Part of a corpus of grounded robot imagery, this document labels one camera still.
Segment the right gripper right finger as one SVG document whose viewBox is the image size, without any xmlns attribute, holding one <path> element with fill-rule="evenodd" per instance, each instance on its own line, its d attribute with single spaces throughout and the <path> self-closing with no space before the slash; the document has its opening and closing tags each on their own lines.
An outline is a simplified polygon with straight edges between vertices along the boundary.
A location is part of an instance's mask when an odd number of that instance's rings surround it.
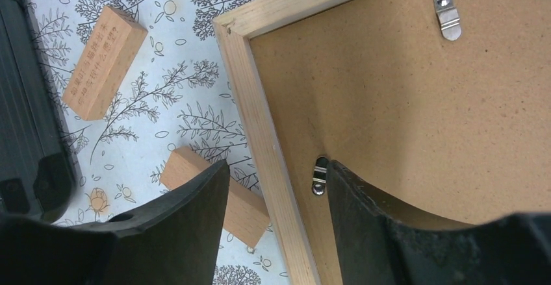
<svg viewBox="0 0 551 285">
<path fill-rule="evenodd" d="M 344 284 L 549 284 L 550 214 L 467 225 L 421 210 L 327 165 Z"/>
</svg>

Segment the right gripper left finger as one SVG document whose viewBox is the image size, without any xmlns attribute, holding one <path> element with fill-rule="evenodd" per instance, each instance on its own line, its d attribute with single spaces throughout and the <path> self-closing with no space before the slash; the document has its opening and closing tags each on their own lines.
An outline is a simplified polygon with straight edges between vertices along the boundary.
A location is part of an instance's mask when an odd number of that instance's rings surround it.
<svg viewBox="0 0 551 285">
<path fill-rule="evenodd" d="M 229 195 L 218 161 L 106 222 L 1 216 L 2 284 L 211 284 Z"/>
</svg>

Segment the photo print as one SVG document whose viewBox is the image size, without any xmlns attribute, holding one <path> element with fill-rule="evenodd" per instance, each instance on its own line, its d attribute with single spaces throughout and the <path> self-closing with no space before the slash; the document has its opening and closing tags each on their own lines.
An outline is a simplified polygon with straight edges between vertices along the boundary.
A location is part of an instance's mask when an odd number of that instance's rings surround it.
<svg viewBox="0 0 551 285">
<path fill-rule="evenodd" d="M 550 210 L 550 0 L 354 0 L 251 40 L 294 189 L 338 160 L 427 212 Z"/>
</svg>

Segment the light wooden picture frame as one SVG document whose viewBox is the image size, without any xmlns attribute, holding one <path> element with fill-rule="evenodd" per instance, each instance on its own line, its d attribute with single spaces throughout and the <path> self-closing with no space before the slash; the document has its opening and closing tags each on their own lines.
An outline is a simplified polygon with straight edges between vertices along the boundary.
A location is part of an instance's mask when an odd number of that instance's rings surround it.
<svg viewBox="0 0 551 285">
<path fill-rule="evenodd" d="M 294 189 L 250 40 L 351 0 L 253 0 L 213 19 L 279 249 L 293 284 L 340 284 L 327 199 Z"/>
</svg>

